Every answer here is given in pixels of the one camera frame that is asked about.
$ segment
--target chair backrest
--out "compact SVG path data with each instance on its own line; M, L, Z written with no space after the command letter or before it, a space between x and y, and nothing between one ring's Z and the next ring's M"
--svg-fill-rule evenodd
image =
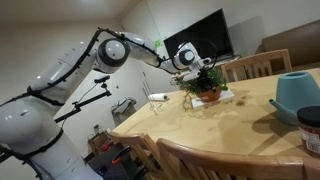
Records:
M155 162L153 162L150 158L150 155L152 155L155 158L156 163L161 166L159 159L159 149L156 143L150 138L148 134L119 134L109 129L107 129L106 133L115 144L120 143L123 146L131 147L133 156L137 157L149 169L150 172L147 174L148 179L150 179L149 176L160 179L167 179L164 171L159 169L156 166Z
M232 61L222 65L221 71L228 82L231 80L240 81L271 76L273 75L271 60L283 60L285 71L292 72L290 56L287 49L269 51Z
M163 162L166 166L171 166L173 171L171 174L174 176L171 176L170 179L320 178L320 163L315 158L215 153L185 147L165 139L159 139L157 145Z

